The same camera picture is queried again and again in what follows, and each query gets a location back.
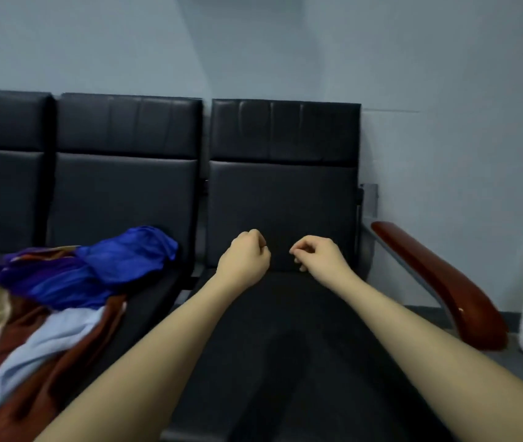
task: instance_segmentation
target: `black leather seat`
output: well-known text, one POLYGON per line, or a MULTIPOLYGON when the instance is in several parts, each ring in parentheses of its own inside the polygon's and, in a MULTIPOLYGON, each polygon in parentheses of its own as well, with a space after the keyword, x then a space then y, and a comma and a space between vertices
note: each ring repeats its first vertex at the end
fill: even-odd
POLYGON ((50 94, 0 91, 0 256, 43 244, 54 130, 50 94))
POLYGON ((217 325, 164 440, 450 440, 361 319, 288 255, 314 234, 354 258, 360 105, 215 100, 211 127, 195 291, 243 230, 261 230, 272 264, 217 325))
POLYGON ((193 268, 202 101, 64 94, 58 101, 49 244, 89 245, 133 226, 163 229, 179 254, 129 286, 125 317, 71 400, 170 310, 193 268))

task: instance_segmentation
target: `gray wall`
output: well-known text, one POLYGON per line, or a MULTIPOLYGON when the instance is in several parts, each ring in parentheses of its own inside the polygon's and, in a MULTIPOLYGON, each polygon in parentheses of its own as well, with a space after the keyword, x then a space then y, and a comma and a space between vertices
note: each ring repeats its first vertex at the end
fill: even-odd
POLYGON ((523 0, 0 0, 0 88, 363 103, 382 218, 521 309, 523 0))

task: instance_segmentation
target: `red-brown armrest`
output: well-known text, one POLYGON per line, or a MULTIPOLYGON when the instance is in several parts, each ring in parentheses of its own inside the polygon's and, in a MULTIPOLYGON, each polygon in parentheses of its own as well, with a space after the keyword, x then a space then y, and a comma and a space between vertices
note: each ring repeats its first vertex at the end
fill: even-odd
POLYGON ((480 350, 502 350, 508 328, 490 299, 462 272, 397 225, 372 222, 371 230, 413 269, 443 302, 462 341, 480 350))

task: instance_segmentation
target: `chair backrest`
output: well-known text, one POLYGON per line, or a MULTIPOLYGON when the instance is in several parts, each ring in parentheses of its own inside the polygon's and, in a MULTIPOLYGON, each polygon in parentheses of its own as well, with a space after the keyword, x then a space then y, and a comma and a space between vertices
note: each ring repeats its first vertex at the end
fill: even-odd
POLYGON ((0 91, 0 252, 43 243, 54 133, 50 94, 0 91))
POLYGON ((357 233, 361 105, 215 99, 210 131, 206 264, 258 228, 273 270, 295 270, 290 246, 331 237, 346 258, 357 233))
POLYGON ((58 101, 52 245, 153 225, 191 260, 202 101, 64 94, 58 101))

